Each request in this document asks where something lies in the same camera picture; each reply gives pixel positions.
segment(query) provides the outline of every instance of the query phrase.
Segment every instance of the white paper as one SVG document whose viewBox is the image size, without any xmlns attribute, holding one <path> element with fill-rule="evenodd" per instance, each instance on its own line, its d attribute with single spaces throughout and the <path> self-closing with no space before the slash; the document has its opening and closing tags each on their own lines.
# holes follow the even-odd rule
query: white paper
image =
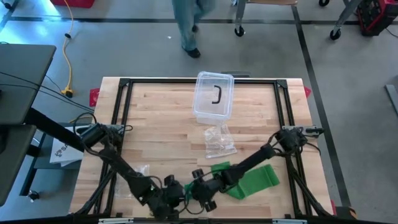
<svg viewBox="0 0 398 224">
<path fill-rule="evenodd" d="M 77 126 L 76 129 L 78 128 L 84 128 L 88 127 L 88 125 L 85 126 Z M 73 131 L 72 127 L 66 128 L 69 131 Z M 63 163 L 61 166 L 68 165 L 69 163 L 81 160 L 83 158 L 83 153 L 73 147 L 70 147 L 62 142 L 60 142 L 58 139 L 53 140 L 52 143 L 52 150 L 51 150 L 51 158 L 50 158 L 50 163 L 56 164 L 56 163 Z"/>
<path fill-rule="evenodd" d="M 66 166 L 66 165 L 71 164 L 72 162 L 75 162 L 75 161 L 60 162 L 60 165 L 61 165 L 62 167 L 64 167 L 64 166 Z"/>
</svg>

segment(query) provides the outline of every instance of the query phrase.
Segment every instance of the person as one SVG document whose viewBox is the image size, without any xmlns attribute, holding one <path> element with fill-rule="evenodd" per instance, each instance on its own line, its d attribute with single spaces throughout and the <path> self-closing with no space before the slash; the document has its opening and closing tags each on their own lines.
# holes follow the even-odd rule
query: person
<svg viewBox="0 0 398 224">
<path fill-rule="evenodd" d="M 184 51 L 192 58 L 200 57 L 195 34 L 198 21 L 214 9 L 215 0 L 172 0 L 174 17 L 181 33 Z"/>
</svg>

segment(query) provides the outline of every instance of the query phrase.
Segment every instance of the clear plastic wrap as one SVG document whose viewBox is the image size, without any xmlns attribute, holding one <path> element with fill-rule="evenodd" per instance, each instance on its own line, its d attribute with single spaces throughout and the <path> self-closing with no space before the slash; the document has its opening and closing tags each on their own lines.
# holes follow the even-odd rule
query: clear plastic wrap
<svg viewBox="0 0 398 224">
<path fill-rule="evenodd" d="M 149 175 L 149 165 L 132 166 L 132 168 L 136 172 L 140 172 L 143 175 Z M 116 185 L 114 187 L 114 196 L 116 198 L 134 198 L 126 180 L 124 180 L 123 177 L 121 177 L 119 174 L 118 178 L 116 179 Z"/>
<path fill-rule="evenodd" d="M 225 123 L 205 131 L 206 158 L 216 158 L 237 153 L 234 139 Z"/>
</svg>

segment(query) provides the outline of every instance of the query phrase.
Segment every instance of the blue pants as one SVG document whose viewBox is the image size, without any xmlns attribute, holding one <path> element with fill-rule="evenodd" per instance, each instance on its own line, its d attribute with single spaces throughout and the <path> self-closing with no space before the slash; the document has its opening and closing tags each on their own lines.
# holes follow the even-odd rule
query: blue pants
<svg viewBox="0 0 398 224">
<path fill-rule="evenodd" d="M 213 10 L 215 0 L 172 0 L 174 17 L 181 33 L 182 48 L 193 50 L 197 47 L 192 27 L 204 15 Z"/>
</svg>

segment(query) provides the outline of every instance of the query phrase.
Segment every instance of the floor stripe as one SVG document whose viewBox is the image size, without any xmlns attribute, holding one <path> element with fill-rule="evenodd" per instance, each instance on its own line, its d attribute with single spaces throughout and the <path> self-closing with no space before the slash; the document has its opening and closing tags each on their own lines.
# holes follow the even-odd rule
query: floor stripe
<svg viewBox="0 0 398 224">
<path fill-rule="evenodd" d="M 12 9 L 8 10 L 7 14 L 5 14 L 0 22 L 0 32 L 3 30 L 3 28 L 6 26 L 7 22 L 10 20 L 12 17 L 12 13 L 14 12 L 14 9 L 17 7 L 19 3 L 19 0 L 15 0 L 14 3 L 12 4 Z"/>
<path fill-rule="evenodd" d="M 325 129 L 324 135 L 325 135 L 326 146 L 328 148 L 328 152 L 329 152 L 329 156 L 330 156 L 330 160 L 331 160 L 331 166 L 332 166 L 333 172 L 335 174 L 337 189 L 338 189 L 338 192 L 340 195 L 341 203 L 342 203 L 342 206 L 349 207 L 349 206 L 351 206 L 351 202 L 348 197 L 348 192 L 347 192 L 346 184 L 344 182 L 343 172 L 341 171 L 340 162 L 338 160 L 335 143 L 334 143 L 333 137 L 331 135 L 328 118 L 327 118 L 326 112 L 325 112 L 325 107 L 323 106 L 321 93 L 320 93 L 319 86 L 317 83 L 317 78 L 316 78 L 315 72 L 313 70 L 310 53 L 307 48 L 307 43 L 305 42 L 303 27 L 302 27 L 301 23 L 299 23 L 299 21 L 300 21 L 299 12 L 297 11 L 296 6 L 292 6 L 292 10 L 293 10 L 294 18 L 297 21 L 296 28 L 297 28 L 297 33 L 298 33 L 298 39 L 300 41 L 300 46 L 301 46 L 301 49 L 303 52 L 305 66 L 308 71 L 308 76 L 310 79 L 312 92 L 313 92 L 313 96 L 315 99 L 315 104 L 317 105 L 321 125 Z"/>
<path fill-rule="evenodd" d="M 69 22 L 66 17 L 16 17 L 10 21 L 29 21 L 29 22 Z M 118 18 L 74 18 L 79 22 L 108 22 L 108 23 L 176 23 L 175 19 L 118 19 Z M 203 24 L 234 24 L 234 19 L 203 19 L 199 23 Z M 293 20 L 266 20 L 266 19 L 244 19 L 242 24 L 295 24 Z"/>
<path fill-rule="evenodd" d="M 25 22 L 70 22 L 67 17 L 43 16 L 43 17 L 24 17 L 9 16 L 9 21 Z M 121 18 L 74 18 L 78 22 L 108 22 L 108 23 L 176 23 L 175 19 L 121 19 Z M 202 19 L 202 24 L 234 24 L 234 19 Z M 242 24 L 296 24 L 295 20 L 289 19 L 243 19 Z M 335 25 L 336 21 L 300 21 L 302 25 Z M 344 25 L 358 26 L 358 21 L 346 21 Z"/>
</svg>

